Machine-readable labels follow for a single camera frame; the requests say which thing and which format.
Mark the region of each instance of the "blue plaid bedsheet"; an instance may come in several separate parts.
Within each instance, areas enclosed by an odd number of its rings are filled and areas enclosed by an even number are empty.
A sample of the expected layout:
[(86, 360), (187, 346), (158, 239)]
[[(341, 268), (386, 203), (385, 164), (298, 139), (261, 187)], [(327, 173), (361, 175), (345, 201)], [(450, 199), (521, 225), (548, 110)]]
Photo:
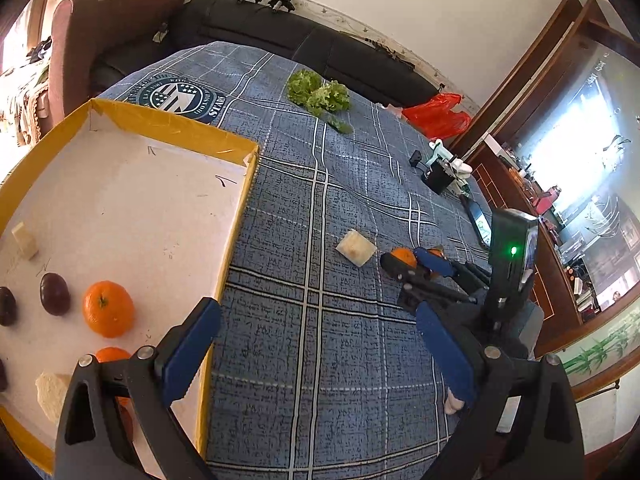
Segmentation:
[[(383, 251), (442, 245), (487, 265), (460, 202), (408, 158), (424, 137), (350, 92), (341, 135), (293, 105), (295, 62), (216, 42), (177, 52), (102, 97), (181, 113), (251, 138), (260, 160), (222, 300), (207, 463), (221, 479), (416, 479), (456, 425), (446, 386), (396, 306)], [(472, 180), (475, 200), (489, 207)], [(378, 247), (357, 268), (350, 229)]]

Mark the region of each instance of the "tangerine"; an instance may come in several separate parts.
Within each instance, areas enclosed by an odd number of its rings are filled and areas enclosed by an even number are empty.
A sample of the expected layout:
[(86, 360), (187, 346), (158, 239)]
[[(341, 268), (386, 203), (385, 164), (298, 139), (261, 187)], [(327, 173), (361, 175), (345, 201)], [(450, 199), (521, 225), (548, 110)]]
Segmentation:
[(89, 328), (104, 337), (118, 337), (133, 326), (135, 308), (125, 288), (98, 282), (84, 294), (82, 314)]
[[(99, 363), (106, 363), (108, 361), (119, 361), (120, 359), (129, 359), (131, 354), (122, 348), (118, 348), (117, 346), (107, 346), (106, 348), (101, 348), (95, 353), (95, 358), (98, 359)], [(121, 406), (126, 406), (129, 403), (129, 399), (127, 397), (116, 397)]]
[(120, 420), (122, 421), (124, 432), (127, 435), (129, 442), (133, 442), (133, 418), (129, 413), (129, 410), (122, 404), (120, 405)]
[(407, 247), (396, 247), (391, 251), (391, 254), (401, 262), (406, 263), (409, 267), (415, 269), (418, 266), (418, 260), (415, 259), (414, 252)]

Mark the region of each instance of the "yellow tape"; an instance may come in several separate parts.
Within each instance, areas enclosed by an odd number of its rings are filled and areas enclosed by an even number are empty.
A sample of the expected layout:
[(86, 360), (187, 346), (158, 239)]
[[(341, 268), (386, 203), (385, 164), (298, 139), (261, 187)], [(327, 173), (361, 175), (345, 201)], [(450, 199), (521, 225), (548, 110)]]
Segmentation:
[(53, 451), (25, 430), (4, 406), (0, 406), (0, 418), (23, 455), (45, 473), (53, 474)]
[(91, 104), (99, 114), (108, 115), (121, 130), (240, 166), (246, 166), (247, 156), (258, 149), (250, 139), (162, 110), (106, 99), (92, 99)]
[[(228, 275), (229, 265), (231, 264), (231, 258), (234, 255), (234, 248), (236, 246), (236, 240), (240, 233), (242, 226), (242, 213), (246, 206), (246, 202), (249, 198), (251, 186), (254, 182), (255, 168), (258, 165), (257, 152), (251, 155), (248, 161), (247, 174), (244, 179), (244, 186), (240, 195), (240, 207), (236, 212), (234, 218), (234, 227), (227, 242), (225, 248), (225, 255), (222, 260), (223, 272), (216, 284), (216, 290), (214, 291), (214, 299), (216, 301), (222, 300), (222, 294), (225, 291), (226, 276)], [(195, 434), (195, 448), (201, 457), (206, 458), (207, 445), (209, 443), (209, 399), (211, 391), (211, 364), (213, 362), (213, 345), (210, 346), (204, 361), (200, 365), (200, 387), (198, 390), (198, 412), (196, 416), (196, 434)]]

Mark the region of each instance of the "circular emblem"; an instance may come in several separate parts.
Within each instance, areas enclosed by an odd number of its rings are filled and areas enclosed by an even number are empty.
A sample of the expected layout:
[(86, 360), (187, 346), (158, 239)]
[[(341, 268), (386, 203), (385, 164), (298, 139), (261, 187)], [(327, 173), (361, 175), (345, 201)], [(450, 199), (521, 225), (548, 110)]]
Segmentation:
[(226, 96), (183, 77), (161, 75), (135, 85), (127, 101), (209, 124), (222, 110)]

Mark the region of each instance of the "green lettuce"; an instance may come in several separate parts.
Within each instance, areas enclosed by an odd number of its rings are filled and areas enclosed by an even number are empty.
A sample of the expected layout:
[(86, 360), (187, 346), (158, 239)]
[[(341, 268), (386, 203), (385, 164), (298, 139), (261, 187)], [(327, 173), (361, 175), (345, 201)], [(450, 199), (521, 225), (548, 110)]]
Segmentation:
[(332, 112), (348, 110), (351, 105), (345, 85), (337, 81), (322, 85), (322, 78), (316, 72), (299, 70), (287, 81), (287, 97), (338, 132), (349, 134), (353, 131), (350, 125), (332, 115)]

